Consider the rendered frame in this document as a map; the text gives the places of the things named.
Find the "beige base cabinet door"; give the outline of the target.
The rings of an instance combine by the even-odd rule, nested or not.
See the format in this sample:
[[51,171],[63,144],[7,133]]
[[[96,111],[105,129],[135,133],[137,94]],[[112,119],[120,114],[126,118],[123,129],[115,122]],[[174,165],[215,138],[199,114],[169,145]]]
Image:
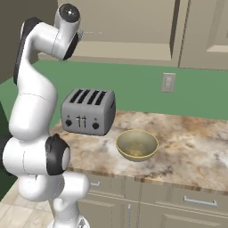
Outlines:
[[142,204],[139,228],[228,228],[227,216]]
[[128,204],[131,204],[131,228],[137,228],[138,203],[122,199],[82,199],[79,211],[89,227],[80,228],[127,228]]

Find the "grey four-slot toaster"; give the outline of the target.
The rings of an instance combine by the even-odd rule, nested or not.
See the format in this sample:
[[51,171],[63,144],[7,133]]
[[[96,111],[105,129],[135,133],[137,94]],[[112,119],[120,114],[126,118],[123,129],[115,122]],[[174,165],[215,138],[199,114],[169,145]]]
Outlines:
[[113,91],[76,88],[61,105],[62,128],[70,133],[106,135],[116,115]]

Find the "grey wall outlet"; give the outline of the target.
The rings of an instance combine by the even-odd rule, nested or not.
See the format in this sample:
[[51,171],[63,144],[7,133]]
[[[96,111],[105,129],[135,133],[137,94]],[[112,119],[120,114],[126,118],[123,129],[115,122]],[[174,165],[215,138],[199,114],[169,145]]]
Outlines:
[[175,73],[164,73],[162,78],[162,93],[172,93],[175,88]]

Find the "beige drawer front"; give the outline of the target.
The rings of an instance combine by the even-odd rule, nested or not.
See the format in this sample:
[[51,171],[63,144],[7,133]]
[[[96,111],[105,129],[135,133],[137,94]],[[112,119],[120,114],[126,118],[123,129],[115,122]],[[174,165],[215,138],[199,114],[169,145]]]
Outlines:
[[204,209],[228,214],[228,196],[154,183],[142,184],[141,202]]
[[133,177],[128,176],[102,176],[88,175],[90,183],[101,182],[99,187],[90,187],[91,193],[106,194],[122,199],[134,200],[139,199],[141,184],[136,182]]

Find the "olive yellow-rimmed bowl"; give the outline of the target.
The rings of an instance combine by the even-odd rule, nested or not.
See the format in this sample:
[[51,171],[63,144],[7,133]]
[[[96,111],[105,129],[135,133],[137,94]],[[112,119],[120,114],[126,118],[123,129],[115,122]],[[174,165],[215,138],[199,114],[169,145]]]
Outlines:
[[159,148],[158,139],[150,132],[131,129],[121,133],[116,139],[118,152],[133,162],[150,159]]

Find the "beige wall cabinet door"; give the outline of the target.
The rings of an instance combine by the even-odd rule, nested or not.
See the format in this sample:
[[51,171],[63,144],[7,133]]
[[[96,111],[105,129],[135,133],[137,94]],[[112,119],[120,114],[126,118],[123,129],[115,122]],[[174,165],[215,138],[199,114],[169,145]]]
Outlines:
[[77,62],[176,67],[188,0],[58,0],[81,13]]
[[190,0],[180,67],[228,70],[228,0]]

